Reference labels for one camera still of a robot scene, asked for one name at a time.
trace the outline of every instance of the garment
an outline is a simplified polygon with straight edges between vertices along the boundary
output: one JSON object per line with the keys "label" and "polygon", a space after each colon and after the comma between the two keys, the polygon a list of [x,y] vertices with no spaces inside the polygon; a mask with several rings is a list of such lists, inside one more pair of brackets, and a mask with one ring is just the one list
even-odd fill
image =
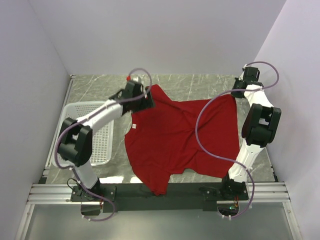
{"label": "garment", "polygon": [[[195,135],[197,117],[209,101],[172,101],[153,85],[154,108],[133,113],[125,135],[126,152],[136,176],[156,195],[165,194],[171,174],[193,169],[198,174],[223,178],[232,162],[206,154]],[[218,156],[236,159],[239,153],[236,101],[224,95],[213,101],[199,122],[199,139]]]}

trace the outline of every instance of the marble tabletop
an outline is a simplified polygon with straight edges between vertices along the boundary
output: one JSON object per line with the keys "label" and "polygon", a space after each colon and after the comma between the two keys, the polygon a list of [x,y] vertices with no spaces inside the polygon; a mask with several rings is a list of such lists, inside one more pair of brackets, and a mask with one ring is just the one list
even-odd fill
{"label": "marble tabletop", "polygon": [[[149,84],[147,75],[140,77],[144,85]],[[232,89],[233,75],[213,74],[154,74],[153,84],[158,84],[168,97],[174,101],[188,101],[210,99],[215,95]],[[72,87],[67,103],[86,101],[106,101],[126,84],[126,75],[76,75],[72,80]],[[238,133],[250,109],[246,99],[236,99]],[[94,166],[93,169],[102,183],[140,183],[135,176],[126,153],[124,137],[131,127],[131,115],[125,114],[114,121],[112,155],[109,162]],[[264,149],[253,164],[251,171],[255,182],[274,182],[273,169],[267,150]],[[65,184],[72,177],[71,171],[60,170],[51,165],[47,176],[47,184]],[[220,182],[221,178],[201,175],[191,169],[183,174],[173,174],[170,183],[201,183]]]}

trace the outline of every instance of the red cloth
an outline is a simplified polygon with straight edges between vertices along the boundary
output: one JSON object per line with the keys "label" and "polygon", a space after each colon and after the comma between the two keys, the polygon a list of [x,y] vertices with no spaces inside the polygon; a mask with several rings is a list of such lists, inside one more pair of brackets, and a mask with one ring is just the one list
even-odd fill
{"label": "red cloth", "polygon": [[[223,178],[233,163],[209,156],[196,140],[197,117],[209,100],[172,101],[158,85],[151,93],[155,107],[132,114],[132,127],[124,138],[136,176],[156,195],[166,193],[171,174],[185,169]],[[237,122],[235,99],[221,96],[202,114],[199,139],[211,153],[236,159]]]}

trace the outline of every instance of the purple cable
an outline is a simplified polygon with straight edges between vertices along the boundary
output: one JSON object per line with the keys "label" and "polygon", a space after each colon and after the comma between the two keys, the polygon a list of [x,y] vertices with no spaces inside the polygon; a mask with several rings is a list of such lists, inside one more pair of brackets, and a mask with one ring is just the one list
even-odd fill
{"label": "purple cable", "polygon": [[103,200],[104,202],[108,202],[109,204],[112,205],[112,213],[105,217],[105,218],[101,218],[101,219],[94,219],[94,218],[89,218],[88,216],[83,216],[85,219],[88,219],[89,221],[92,221],[92,222],[102,222],[102,221],[105,221],[105,220],[108,220],[110,218],[112,218],[112,216],[115,214],[116,212],[116,206],[115,204],[109,200],[108,198],[106,197],[103,197],[103,196],[100,196],[98,194],[95,194],[93,192],[91,192],[89,189],[86,188],[86,186],[84,186],[74,168],[74,166],[72,165],[69,165],[69,166],[61,166],[59,161],[58,161],[58,148],[59,148],[59,145],[61,143],[61,140],[62,138],[65,136],[65,134],[70,131],[72,128],[78,126],[78,125],[81,125],[85,122],[87,122],[88,120],[92,119],[93,117],[95,117],[96,115],[98,115],[99,113],[101,113],[102,111],[104,111],[105,109],[115,105],[115,104],[120,104],[120,103],[126,103],[126,102],[132,102],[132,101],[136,101],[138,99],[141,99],[141,98],[144,98],[146,94],[148,94],[151,90],[151,87],[152,87],[152,78],[151,78],[151,75],[150,73],[145,70],[144,68],[141,68],[141,67],[138,67],[138,68],[134,68],[130,73],[129,73],[129,76],[131,76],[132,74],[134,74],[135,72],[137,71],[143,71],[145,72],[148,77],[149,77],[149,80],[150,80],[150,85],[149,87],[147,88],[147,90],[145,91],[145,93],[139,95],[139,96],[135,96],[135,97],[131,97],[131,98],[128,98],[128,99],[121,99],[121,100],[117,100],[116,102],[113,102],[113,103],[110,103],[109,105],[105,106],[105,107],[102,107],[99,111],[93,113],[92,115],[90,115],[87,119],[83,119],[79,122],[76,122],[75,124],[71,125],[71,126],[68,126],[61,134],[60,136],[58,137],[58,139],[56,140],[56,144],[54,146],[54,152],[53,152],[53,155],[54,155],[54,162],[56,164],[56,166],[59,168],[59,169],[69,169],[71,168],[72,169],[72,172],[75,176],[75,178],[77,179],[78,183],[80,184],[80,186],[83,188],[83,190],[85,190],[89,195],[93,196],[93,197],[96,197],[98,199],[101,199]]}
{"label": "purple cable", "polygon": [[[279,72],[278,70],[270,63],[266,62],[266,61],[253,61],[253,62],[250,62],[247,64],[248,65],[252,65],[252,64],[266,64],[266,65],[269,65],[271,68],[273,68],[273,70],[275,71],[276,73],[276,81],[269,85],[269,86],[265,86],[265,87],[262,87],[261,89],[269,89],[269,88],[272,88],[273,86],[275,86],[278,82],[279,82]],[[249,178],[251,179],[251,182],[252,182],[252,194],[251,194],[251,197],[250,197],[250,200],[249,200],[249,203],[246,205],[246,207],[241,211],[239,212],[237,215],[235,216],[232,216],[231,218],[236,218],[236,217],[239,217],[240,215],[242,215],[245,211],[248,210],[248,208],[250,207],[253,199],[254,199],[254,194],[255,194],[255,182],[254,182],[254,179],[253,177],[251,176],[249,170],[247,169],[247,167],[242,164],[241,162],[238,162],[236,160],[233,160],[233,159],[230,159],[230,158],[227,158],[227,157],[223,157],[223,156],[218,156],[218,155],[215,155],[211,152],[209,152],[207,149],[205,149],[205,147],[201,144],[200,140],[199,140],[199,134],[198,134],[198,128],[199,128],[199,121],[200,121],[200,118],[202,116],[202,114],[204,113],[204,111],[206,110],[206,108],[214,101],[216,100],[218,97],[224,95],[224,94],[227,94],[227,93],[231,93],[231,92],[256,92],[256,91],[259,91],[260,88],[257,88],[257,89],[231,89],[231,90],[227,90],[227,91],[224,91],[220,94],[218,94],[217,96],[215,96],[214,98],[212,98],[203,108],[202,110],[200,111],[199,115],[198,115],[198,118],[196,120],[196,123],[195,123],[195,137],[196,137],[196,141],[198,142],[200,148],[207,154],[209,154],[210,156],[214,157],[214,158],[217,158],[217,159],[222,159],[222,160],[225,160],[225,161],[229,161],[229,162],[233,162],[233,163],[236,163],[236,164],[239,164],[241,167],[243,167],[245,169],[245,171],[248,173],[248,176]]]}

